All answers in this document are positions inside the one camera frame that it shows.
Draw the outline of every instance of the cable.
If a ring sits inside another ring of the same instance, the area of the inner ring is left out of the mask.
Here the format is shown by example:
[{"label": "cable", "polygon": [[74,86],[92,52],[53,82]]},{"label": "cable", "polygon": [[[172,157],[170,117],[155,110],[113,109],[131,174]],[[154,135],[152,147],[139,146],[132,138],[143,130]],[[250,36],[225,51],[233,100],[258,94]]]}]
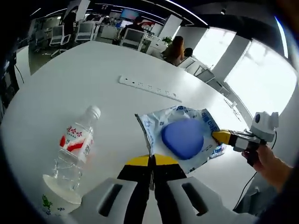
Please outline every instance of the cable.
[{"label": "cable", "polygon": [[20,70],[18,69],[18,67],[17,67],[17,65],[15,64],[15,67],[17,68],[17,70],[19,71],[19,74],[20,74],[20,76],[21,76],[21,78],[22,78],[22,81],[23,81],[23,84],[24,84],[24,79],[23,79],[23,76],[22,76],[22,74],[21,74],[21,72],[20,72]]},{"label": "cable", "polygon": [[[273,146],[272,146],[271,150],[272,150],[272,149],[274,148],[274,146],[275,146],[276,139],[277,139],[277,131],[275,130],[275,140],[274,140],[274,143],[273,143]],[[246,189],[247,185],[248,185],[248,184],[250,183],[250,181],[255,177],[256,174],[257,174],[257,172],[255,172],[255,173],[253,174],[253,176],[250,178],[250,180],[246,183],[246,185],[245,185],[245,187],[243,188],[242,193],[241,193],[241,195],[240,195],[240,197],[239,197],[239,199],[238,199],[238,202],[237,202],[237,204],[235,205],[235,207],[234,207],[233,210],[235,210],[235,209],[237,208],[237,206],[238,206],[238,204],[239,204],[239,202],[240,202],[240,199],[242,198],[242,195],[243,195],[244,190]]]}]

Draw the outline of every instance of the plastic water bottle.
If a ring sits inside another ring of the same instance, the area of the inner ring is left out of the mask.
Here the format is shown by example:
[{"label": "plastic water bottle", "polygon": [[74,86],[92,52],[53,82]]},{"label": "plastic water bottle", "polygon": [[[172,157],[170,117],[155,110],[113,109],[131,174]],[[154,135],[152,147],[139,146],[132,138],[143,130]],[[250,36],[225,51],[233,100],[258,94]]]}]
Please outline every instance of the plastic water bottle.
[{"label": "plastic water bottle", "polygon": [[67,127],[60,140],[54,175],[59,187],[76,190],[82,176],[82,168],[93,144],[93,127],[100,117],[100,110],[90,106],[74,124]]}]

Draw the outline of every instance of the paper cup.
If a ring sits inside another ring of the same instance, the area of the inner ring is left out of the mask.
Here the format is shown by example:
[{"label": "paper cup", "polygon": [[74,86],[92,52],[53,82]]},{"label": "paper cup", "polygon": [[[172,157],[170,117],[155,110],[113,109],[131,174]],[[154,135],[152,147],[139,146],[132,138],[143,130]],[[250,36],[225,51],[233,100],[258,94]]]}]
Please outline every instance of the paper cup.
[{"label": "paper cup", "polygon": [[47,216],[66,215],[80,206],[81,196],[59,187],[54,177],[43,175],[42,182],[42,209]]}]

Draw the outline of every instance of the computer monitor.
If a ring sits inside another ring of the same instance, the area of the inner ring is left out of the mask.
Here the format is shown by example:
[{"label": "computer monitor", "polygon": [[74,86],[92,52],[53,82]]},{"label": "computer monitor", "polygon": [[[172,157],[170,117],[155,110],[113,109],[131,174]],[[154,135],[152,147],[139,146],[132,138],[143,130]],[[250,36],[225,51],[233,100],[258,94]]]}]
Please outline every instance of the computer monitor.
[{"label": "computer monitor", "polygon": [[124,9],[121,13],[121,18],[127,19],[127,20],[135,20],[136,17],[139,16],[138,12],[129,10],[129,9]]},{"label": "computer monitor", "polygon": [[127,25],[130,25],[130,24],[133,24],[133,23],[130,22],[130,21],[125,21],[125,20],[123,20],[123,21],[121,22],[120,27],[121,27],[121,28],[125,28]]}]

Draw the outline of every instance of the bottle cap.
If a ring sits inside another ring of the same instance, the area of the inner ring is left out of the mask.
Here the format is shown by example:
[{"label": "bottle cap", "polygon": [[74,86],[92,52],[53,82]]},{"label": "bottle cap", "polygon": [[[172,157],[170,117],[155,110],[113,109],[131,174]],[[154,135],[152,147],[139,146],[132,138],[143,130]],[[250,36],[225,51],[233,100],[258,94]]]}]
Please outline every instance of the bottle cap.
[{"label": "bottle cap", "polygon": [[100,115],[101,115],[101,110],[97,107],[97,106],[89,106],[87,108],[88,111],[91,111],[96,117],[97,119],[99,119]]}]

